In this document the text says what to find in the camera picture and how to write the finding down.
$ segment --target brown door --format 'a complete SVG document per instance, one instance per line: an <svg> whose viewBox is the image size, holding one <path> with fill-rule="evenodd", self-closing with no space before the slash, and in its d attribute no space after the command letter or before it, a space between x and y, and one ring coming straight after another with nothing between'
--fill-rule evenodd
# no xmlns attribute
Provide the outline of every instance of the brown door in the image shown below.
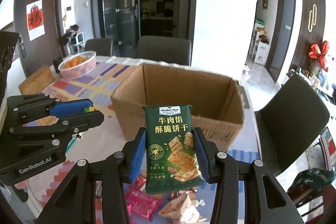
<svg viewBox="0 0 336 224"><path fill-rule="evenodd" d="M62 56L56 3L57 0L15 0L14 26L21 36L20 60L27 77Z"/></svg>
<svg viewBox="0 0 336 224"><path fill-rule="evenodd" d="M290 69L309 69L308 52L311 44L320 47L326 21L326 0L303 0L299 37Z"/></svg>

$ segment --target glass door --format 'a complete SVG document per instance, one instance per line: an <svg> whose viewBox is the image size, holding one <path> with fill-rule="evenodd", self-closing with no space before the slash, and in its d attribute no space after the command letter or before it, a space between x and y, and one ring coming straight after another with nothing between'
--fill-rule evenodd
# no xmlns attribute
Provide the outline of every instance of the glass door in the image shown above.
<svg viewBox="0 0 336 224"><path fill-rule="evenodd" d="M104 29L113 38L113 55L134 57L139 37L136 0L102 0Z"/></svg>

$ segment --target cardboard box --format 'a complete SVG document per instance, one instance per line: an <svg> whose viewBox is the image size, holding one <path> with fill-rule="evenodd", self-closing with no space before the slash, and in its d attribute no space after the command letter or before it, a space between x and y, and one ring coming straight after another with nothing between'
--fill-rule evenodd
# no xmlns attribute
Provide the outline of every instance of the cardboard box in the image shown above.
<svg viewBox="0 0 336 224"><path fill-rule="evenodd" d="M237 82L202 71L160 65L139 66L112 94L115 113L127 141L145 126L142 106L192 105L193 128L226 151L244 124Z"/></svg>

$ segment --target picture frame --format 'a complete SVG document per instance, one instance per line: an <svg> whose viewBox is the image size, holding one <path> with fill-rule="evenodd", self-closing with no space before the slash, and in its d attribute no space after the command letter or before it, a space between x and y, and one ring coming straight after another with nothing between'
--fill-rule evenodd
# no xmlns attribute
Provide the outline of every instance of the picture frame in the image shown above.
<svg viewBox="0 0 336 224"><path fill-rule="evenodd" d="M268 9L268 0L262 0L262 9L267 10Z"/></svg>

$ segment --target red bow decoration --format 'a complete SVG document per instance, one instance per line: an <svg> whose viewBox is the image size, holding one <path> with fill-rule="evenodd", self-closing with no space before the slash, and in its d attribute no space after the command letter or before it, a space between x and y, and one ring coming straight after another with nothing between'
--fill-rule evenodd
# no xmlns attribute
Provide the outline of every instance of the red bow decoration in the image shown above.
<svg viewBox="0 0 336 224"><path fill-rule="evenodd" d="M323 44L322 44L322 51L320 51L319 45L313 44L313 45L311 45L310 51L308 53L309 58L319 60L321 68L323 68L326 72L328 72L329 68L326 67L327 60L325 58L325 54L328 53L329 48L330 48L329 47L329 42L324 41Z"/></svg>

